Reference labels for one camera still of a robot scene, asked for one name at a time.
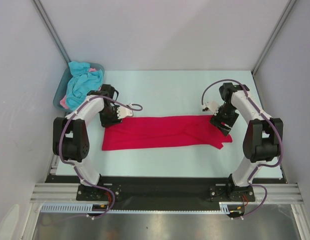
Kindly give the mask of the red t shirt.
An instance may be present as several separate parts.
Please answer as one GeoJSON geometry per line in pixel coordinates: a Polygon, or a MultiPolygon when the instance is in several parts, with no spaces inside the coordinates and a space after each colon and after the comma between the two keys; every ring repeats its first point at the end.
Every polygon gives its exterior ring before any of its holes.
{"type": "Polygon", "coordinates": [[[211,115],[130,117],[105,129],[103,151],[210,145],[222,149],[230,135],[210,123],[211,115]]]}

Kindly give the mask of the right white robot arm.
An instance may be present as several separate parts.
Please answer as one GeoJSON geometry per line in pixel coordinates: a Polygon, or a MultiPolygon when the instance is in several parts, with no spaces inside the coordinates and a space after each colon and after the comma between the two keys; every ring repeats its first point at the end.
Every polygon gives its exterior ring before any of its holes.
{"type": "Polygon", "coordinates": [[[239,167],[230,175],[231,185],[225,188],[226,196],[236,201],[243,196],[243,188],[252,184],[252,180],[262,167],[275,168],[270,164],[275,157],[282,158],[283,121],[273,118],[252,99],[247,86],[232,79],[221,80],[219,93],[224,101],[222,105],[208,102],[205,107],[213,113],[210,123],[227,136],[237,118],[242,116],[247,123],[242,149],[244,158],[239,167]]]}

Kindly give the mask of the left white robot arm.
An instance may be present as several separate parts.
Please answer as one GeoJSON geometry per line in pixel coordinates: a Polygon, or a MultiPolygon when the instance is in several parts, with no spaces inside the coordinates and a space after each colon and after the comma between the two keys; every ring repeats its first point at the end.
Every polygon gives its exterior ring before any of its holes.
{"type": "Polygon", "coordinates": [[[115,104],[119,92],[110,84],[103,84],[100,90],[88,92],[85,100],[66,117],[53,122],[53,152],[60,160],[74,168],[81,184],[88,187],[88,195],[95,200],[105,194],[105,187],[99,184],[100,174],[88,159],[90,143],[87,126],[98,115],[104,128],[122,122],[118,117],[119,106],[115,104]]]}

